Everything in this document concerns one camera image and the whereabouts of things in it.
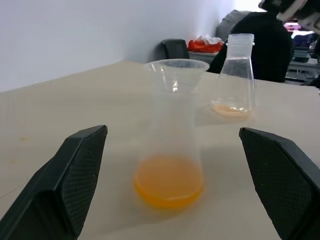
red bag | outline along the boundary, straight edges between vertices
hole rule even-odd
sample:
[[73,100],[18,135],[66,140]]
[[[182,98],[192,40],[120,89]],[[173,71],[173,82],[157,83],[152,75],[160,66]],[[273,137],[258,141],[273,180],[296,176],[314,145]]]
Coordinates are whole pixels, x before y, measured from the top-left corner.
[[188,44],[188,50],[191,52],[200,52],[200,53],[217,53],[220,52],[224,43],[221,41],[217,44],[208,44],[206,45],[204,41],[193,41],[191,40]]

beige table surface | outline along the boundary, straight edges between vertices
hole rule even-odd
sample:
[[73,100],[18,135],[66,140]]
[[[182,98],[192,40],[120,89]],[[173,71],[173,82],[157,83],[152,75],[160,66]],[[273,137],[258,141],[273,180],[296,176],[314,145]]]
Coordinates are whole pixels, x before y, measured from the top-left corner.
[[202,198],[184,212],[145,207],[132,178],[149,125],[152,80],[128,61],[0,94],[0,218],[64,139],[106,124],[98,184],[80,240],[279,240],[256,192],[240,127],[297,143],[320,165],[316,88],[257,81],[256,121],[223,123],[209,109],[217,75],[197,90],[196,131],[206,178]]

black jacket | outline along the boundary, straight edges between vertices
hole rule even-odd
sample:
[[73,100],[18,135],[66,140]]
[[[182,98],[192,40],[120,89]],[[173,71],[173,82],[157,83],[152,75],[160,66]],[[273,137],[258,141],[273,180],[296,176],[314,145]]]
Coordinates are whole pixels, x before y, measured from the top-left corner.
[[[252,68],[255,79],[284,82],[294,53],[291,35],[270,12],[253,12],[238,22],[231,34],[254,34]],[[220,74],[227,55],[224,45],[208,72]]]

erlenmeyer flask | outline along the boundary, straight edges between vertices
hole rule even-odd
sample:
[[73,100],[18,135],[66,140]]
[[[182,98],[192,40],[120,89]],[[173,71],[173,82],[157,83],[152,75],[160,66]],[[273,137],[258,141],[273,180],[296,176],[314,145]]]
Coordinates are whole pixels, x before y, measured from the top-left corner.
[[251,62],[255,36],[229,35],[227,54],[214,87],[212,108],[226,117],[249,117],[256,107],[256,83]]
[[153,77],[153,114],[134,186],[147,203],[181,208],[204,189],[195,136],[195,89],[209,65],[189,59],[147,63]]

plastic flask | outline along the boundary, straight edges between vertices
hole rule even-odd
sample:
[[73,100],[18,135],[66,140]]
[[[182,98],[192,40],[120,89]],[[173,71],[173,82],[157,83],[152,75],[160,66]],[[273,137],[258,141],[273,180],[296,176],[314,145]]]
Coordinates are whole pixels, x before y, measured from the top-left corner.
[[247,118],[256,108],[256,82],[251,53],[253,34],[228,37],[227,54],[217,84],[213,89],[212,108],[225,117]]
[[134,175],[135,190],[153,207],[186,207],[204,190],[194,98],[209,65],[166,59],[147,63],[145,68],[153,78],[153,113]]

